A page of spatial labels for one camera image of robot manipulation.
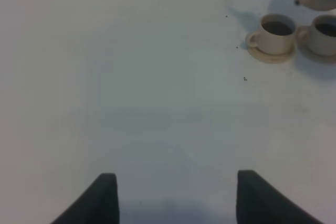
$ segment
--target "white saucer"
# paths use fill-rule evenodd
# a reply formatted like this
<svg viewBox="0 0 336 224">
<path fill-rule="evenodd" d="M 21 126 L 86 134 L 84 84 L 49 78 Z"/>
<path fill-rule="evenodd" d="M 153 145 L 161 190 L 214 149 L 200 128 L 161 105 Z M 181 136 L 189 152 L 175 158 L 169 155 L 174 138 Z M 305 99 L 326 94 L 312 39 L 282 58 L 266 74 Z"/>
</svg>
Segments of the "white saucer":
<svg viewBox="0 0 336 224">
<path fill-rule="evenodd" d="M 279 64 L 284 63 L 288 60 L 290 60 L 294 54 L 295 54 L 295 45 L 292 46 L 292 48 L 281 55 L 269 55 L 261 50 L 259 50 L 257 47 L 249 47 L 247 45 L 247 51 L 257 60 L 260 60 L 264 63 L 268 64 Z"/>
<path fill-rule="evenodd" d="M 307 46 L 306 41 L 304 40 L 307 34 L 303 34 L 297 37 L 297 43 L 300 51 L 303 53 L 306 58 L 323 64 L 336 64 L 336 55 L 333 56 L 323 56 L 319 55 L 312 50 L 310 50 Z"/>
</svg>

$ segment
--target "coffee cup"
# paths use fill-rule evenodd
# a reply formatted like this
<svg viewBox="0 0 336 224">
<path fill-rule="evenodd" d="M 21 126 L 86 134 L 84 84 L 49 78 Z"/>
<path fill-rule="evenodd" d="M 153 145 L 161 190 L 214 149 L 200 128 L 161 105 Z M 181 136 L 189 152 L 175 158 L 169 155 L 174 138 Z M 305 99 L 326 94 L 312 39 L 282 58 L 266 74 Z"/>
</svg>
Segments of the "coffee cup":
<svg viewBox="0 0 336 224">
<path fill-rule="evenodd" d="M 319 56 L 336 56 L 336 16 L 322 15 L 298 29 L 298 40 Z"/>
<path fill-rule="evenodd" d="M 264 16 L 259 29 L 246 38 L 249 48 L 257 48 L 267 55 L 283 55 L 293 51 L 296 25 L 292 19 L 280 14 Z"/>
</svg>

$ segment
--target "table surface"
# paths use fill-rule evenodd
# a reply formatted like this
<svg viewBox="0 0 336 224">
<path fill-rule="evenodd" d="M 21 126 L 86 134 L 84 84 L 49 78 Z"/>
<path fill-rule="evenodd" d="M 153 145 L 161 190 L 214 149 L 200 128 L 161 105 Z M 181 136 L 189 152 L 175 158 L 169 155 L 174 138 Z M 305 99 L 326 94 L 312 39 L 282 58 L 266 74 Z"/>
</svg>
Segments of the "table surface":
<svg viewBox="0 0 336 224">
<path fill-rule="evenodd" d="M 122 223 L 235 223 L 254 169 L 336 219 L 336 69 L 245 36 L 293 0 L 0 0 L 0 222 L 49 223 L 116 173 Z"/>
</svg>

